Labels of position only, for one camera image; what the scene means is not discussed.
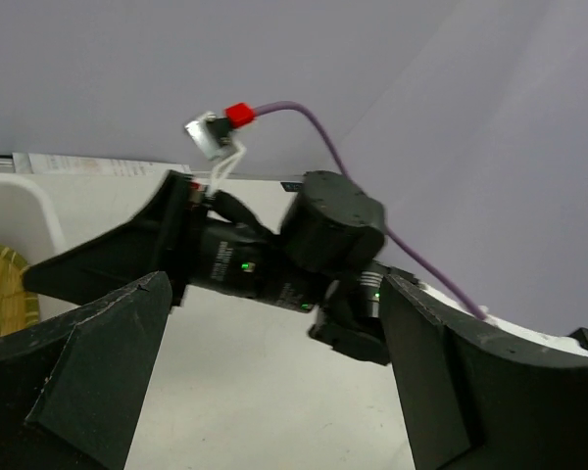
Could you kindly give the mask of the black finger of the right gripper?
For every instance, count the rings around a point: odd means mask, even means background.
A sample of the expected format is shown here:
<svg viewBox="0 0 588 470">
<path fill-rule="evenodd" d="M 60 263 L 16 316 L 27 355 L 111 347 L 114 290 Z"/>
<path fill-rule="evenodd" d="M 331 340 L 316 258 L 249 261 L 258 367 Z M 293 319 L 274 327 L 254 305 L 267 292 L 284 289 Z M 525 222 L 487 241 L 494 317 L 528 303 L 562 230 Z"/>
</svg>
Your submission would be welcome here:
<svg viewBox="0 0 588 470">
<path fill-rule="evenodd" d="M 176 175 L 169 173 L 127 222 L 31 266 L 24 273 L 24 288 L 82 306 L 163 270 L 175 239 Z"/>
</svg>

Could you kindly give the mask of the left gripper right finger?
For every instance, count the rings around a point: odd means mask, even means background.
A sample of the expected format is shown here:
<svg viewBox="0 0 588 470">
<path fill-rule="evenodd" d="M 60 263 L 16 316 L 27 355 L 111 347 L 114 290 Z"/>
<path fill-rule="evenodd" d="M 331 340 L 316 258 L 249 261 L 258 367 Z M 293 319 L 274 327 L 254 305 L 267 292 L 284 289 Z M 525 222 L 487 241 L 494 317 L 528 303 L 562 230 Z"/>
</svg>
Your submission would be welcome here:
<svg viewBox="0 0 588 470">
<path fill-rule="evenodd" d="M 588 357 L 521 339 L 397 276 L 380 318 L 418 469 L 588 469 Z"/>
</svg>

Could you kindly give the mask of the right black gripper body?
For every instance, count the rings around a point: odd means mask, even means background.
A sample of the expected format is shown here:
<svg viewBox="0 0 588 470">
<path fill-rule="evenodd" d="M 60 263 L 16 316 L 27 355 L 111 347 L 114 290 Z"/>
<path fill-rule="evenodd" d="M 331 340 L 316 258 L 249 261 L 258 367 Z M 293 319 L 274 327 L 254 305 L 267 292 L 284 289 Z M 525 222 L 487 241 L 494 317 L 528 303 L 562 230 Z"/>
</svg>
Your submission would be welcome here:
<svg viewBox="0 0 588 470">
<path fill-rule="evenodd" d="M 165 183 L 171 184 L 171 198 L 162 225 L 165 244 L 159 269 L 171 284 L 171 306 L 180 306 L 197 269 L 210 201 L 207 186 L 189 174 L 171 171 Z"/>
</svg>

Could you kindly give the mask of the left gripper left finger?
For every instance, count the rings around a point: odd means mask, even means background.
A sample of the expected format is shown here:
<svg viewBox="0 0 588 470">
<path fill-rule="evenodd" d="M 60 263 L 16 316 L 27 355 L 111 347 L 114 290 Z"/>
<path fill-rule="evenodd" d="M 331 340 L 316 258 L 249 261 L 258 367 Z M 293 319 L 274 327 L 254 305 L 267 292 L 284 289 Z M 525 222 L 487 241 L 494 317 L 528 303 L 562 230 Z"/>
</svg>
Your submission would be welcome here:
<svg viewBox="0 0 588 470">
<path fill-rule="evenodd" d="M 0 469 L 122 469 L 172 289 L 148 274 L 0 338 Z"/>
</svg>

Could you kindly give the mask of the bamboo pattern round plate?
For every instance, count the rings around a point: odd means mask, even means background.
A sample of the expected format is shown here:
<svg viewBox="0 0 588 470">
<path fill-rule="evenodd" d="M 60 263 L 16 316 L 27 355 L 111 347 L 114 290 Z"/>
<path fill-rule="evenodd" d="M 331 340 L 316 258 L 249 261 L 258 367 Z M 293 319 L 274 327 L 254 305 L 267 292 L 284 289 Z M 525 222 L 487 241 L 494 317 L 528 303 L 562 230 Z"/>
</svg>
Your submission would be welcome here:
<svg viewBox="0 0 588 470">
<path fill-rule="evenodd" d="M 27 260 L 0 244 L 0 337 L 24 330 L 40 321 L 39 300 L 24 288 Z"/>
</svg>

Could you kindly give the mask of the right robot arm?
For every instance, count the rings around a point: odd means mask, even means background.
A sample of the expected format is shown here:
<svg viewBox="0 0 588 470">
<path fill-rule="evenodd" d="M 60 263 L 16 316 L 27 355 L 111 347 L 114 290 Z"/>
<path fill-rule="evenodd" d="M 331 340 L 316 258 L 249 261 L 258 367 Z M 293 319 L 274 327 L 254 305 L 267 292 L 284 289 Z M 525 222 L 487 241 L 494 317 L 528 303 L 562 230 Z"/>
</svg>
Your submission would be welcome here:
<svg viewBox="0 0 588 470">
<path fill-rule="evenodd" d="M 381 292 L 388 268 L 376 261 L 386 241 L 385 210 L 347 177 L 312 171 L 277 231 L 233 195 L 176 171 L 118 227 L 30 267 L 31 292 L 85 305 L 155 271 L 178 306 L 188 286 L 317 313 L 312 339 L 361 361 L 446 369 L 453 345 L 431 322 L 389 327 Z"/>
</svg>

